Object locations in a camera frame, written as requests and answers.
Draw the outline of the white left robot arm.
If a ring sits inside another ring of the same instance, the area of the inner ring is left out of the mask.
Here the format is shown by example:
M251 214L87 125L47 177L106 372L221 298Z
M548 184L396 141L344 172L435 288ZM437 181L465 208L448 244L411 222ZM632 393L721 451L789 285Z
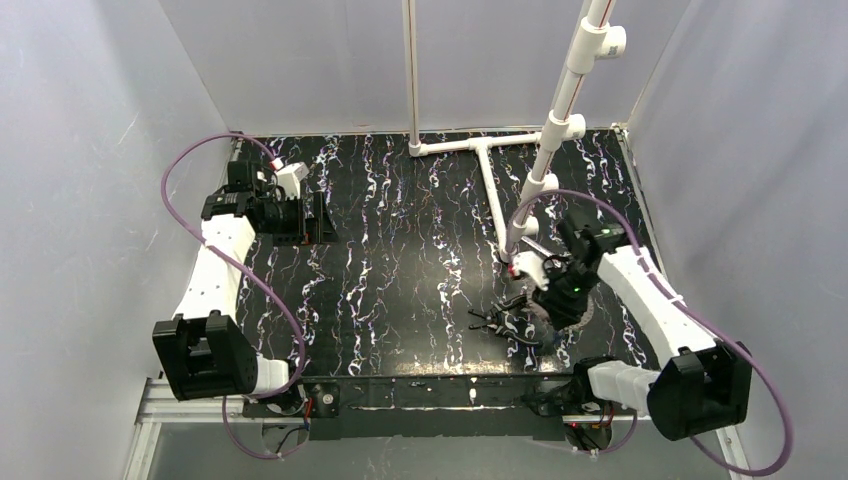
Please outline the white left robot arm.
M258 353L236 322L240 267L257 235L275 246L335 243L339 237L326 196L306 197L303 162L270 166L232 161L226 184L201 213L202 245L187 290L170 320L155 324L152 340L174 396L181 400L229 395L263 397L290 379L286 360Z

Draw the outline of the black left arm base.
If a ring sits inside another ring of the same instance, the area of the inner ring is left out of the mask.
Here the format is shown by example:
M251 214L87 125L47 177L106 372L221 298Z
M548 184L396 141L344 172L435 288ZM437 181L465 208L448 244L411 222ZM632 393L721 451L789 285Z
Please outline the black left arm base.
M340 413L341 388L336 381L307 379L299 381L284 393L245 400L242 416L250 419L305 417L335 418Z

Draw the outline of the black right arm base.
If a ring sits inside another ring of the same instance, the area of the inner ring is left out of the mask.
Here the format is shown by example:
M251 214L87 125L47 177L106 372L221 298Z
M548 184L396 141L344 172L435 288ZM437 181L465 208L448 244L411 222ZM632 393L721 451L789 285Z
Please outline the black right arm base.
M634 435L638 413L612 400L591 394L576 379L541 381L519 397L520 403L542 418L562 420L565 438L573 453L597 456L622 448ZM614 439L614 421L630 413L624 436Z

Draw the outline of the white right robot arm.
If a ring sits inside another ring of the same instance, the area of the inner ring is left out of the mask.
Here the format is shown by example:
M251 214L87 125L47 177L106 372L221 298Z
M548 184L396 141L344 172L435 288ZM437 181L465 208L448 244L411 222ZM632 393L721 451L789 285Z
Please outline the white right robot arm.
M699 327L677 306L680 298L635 248L623 227L569 215L557 226L565 255L526 251L511 266L529 280L531 309L556 329L588 320L591 292L609 286L647 336L661 364L649 370L612 356L578 362L573 403L617 403L648 414L671 441L742 423L748 413L751 365L731 345Z

